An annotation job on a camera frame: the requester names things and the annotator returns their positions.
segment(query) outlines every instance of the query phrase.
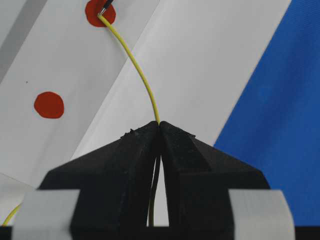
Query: blue background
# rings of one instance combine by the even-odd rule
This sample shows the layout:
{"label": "blue background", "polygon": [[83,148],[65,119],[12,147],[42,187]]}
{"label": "blue background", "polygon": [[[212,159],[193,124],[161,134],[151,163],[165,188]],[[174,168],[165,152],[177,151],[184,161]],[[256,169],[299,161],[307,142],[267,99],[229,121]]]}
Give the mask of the blue background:
{"label": "blue background", "polygon": [[320,0],[293,0],[215,145],[320,225]]}

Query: white sheet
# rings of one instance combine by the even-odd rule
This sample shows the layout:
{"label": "white sheet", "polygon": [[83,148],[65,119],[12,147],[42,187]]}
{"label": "white sheet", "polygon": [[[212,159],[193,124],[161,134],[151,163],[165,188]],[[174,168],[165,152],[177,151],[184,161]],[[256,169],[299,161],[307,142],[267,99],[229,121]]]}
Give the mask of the white sheet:
{"label": "white sheet", "polygon": [[[88,23],[87,2],[48,0],[0,83],[0,172],[34,187],[71,160],[127,59],[106,28]],[[130,48],[158,3],[114,3],[114,25]],[[46,91],[63,98],[60,119],[35,111],[37,95]]]}

